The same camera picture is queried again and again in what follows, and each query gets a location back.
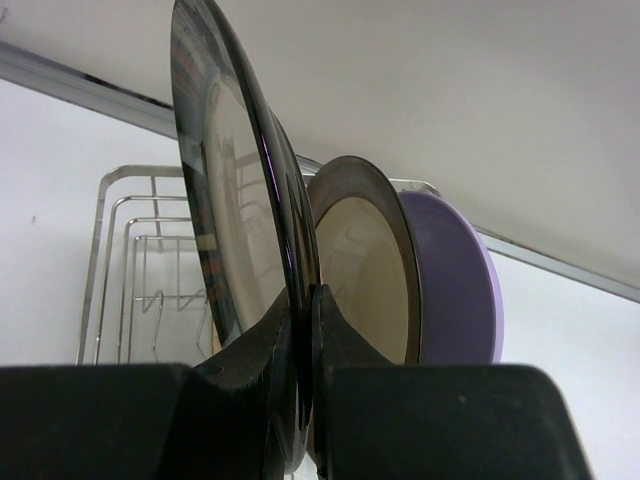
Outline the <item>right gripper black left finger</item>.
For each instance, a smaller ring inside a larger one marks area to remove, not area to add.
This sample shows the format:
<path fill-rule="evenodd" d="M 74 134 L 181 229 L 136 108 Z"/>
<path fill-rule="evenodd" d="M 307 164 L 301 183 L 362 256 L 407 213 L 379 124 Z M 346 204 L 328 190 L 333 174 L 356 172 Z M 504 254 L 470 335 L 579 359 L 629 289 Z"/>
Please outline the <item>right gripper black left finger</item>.
<path fill-rule="evenodd" d="M 293 362 L 288 295 L 193 368 L 164 446 L 167 479 L 281 479 L 291 453 Z"/>

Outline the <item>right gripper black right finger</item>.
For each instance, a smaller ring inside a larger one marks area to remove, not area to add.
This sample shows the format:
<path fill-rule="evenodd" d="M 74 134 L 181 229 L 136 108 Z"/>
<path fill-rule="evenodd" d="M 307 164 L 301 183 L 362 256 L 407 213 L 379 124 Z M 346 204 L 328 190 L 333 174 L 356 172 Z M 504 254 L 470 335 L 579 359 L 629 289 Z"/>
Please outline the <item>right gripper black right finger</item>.
<path fill-rule="evenodd" d="M 311 303 L 314 462 L 321 479 L 400 475 L 400 368 L 345 320 L 327 285 Z"/>

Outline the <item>beige bird pattern plate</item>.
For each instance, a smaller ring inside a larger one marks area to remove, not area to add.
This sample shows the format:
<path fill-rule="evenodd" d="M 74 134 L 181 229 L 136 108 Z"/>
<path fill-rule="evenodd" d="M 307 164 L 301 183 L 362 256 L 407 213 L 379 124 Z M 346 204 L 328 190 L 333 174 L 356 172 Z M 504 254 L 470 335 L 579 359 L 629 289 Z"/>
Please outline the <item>beige bird pattern plate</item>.
<path fill-rule="evenodd" d="M 220 340 L 218 326 L 215 318 L 211 318 L 211 354 L 216 354 L 224 348 L 224 342 Z"/>

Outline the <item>brown rimmed deep plate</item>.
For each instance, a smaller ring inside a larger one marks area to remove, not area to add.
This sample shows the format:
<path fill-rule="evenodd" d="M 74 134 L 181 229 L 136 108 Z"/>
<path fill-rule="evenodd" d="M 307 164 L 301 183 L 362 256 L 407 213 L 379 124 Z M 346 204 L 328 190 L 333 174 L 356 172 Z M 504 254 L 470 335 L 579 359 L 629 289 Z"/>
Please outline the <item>brown rimmed deep plate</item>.
<path fill-rule="evenodd" d="M 323 165 L 307 185 L 321 279 L 350 326 L 395 364 L 417 364 L 423 300 L 414 235 L 399 194 L 370 161 Z"/>

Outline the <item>purple round plate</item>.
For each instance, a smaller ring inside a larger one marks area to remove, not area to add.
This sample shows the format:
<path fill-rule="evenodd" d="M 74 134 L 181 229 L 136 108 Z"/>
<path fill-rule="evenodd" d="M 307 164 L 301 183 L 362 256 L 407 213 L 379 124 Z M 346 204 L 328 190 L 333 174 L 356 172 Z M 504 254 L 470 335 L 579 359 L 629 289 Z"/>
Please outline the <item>purple round plate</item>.
<path fill-rule="evenodd" d="M 420 191 L 402 191 L 399 197 L 417 242 L 423 293 L 419 363 L 499 362 L 504 304 L 485 243 L 447 201 Z"/>

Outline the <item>striped rim beige plate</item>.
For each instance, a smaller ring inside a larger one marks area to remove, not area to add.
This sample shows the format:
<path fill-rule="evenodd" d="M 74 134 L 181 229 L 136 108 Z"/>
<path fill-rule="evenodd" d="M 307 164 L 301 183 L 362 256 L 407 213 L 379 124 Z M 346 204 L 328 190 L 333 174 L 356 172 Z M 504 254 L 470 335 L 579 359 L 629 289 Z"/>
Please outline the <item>striped rim beige plate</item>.
<path fill-rule="evenodd" d="M 217 3 L 174 4 L 170 71 L 196 246 L 224 348 L 257 324 L 281 292 L 288 295 L 293 437 L 286 475 L 298 468 L 307 446 L 308 308 L 320 281 L 302 174 Z"/>

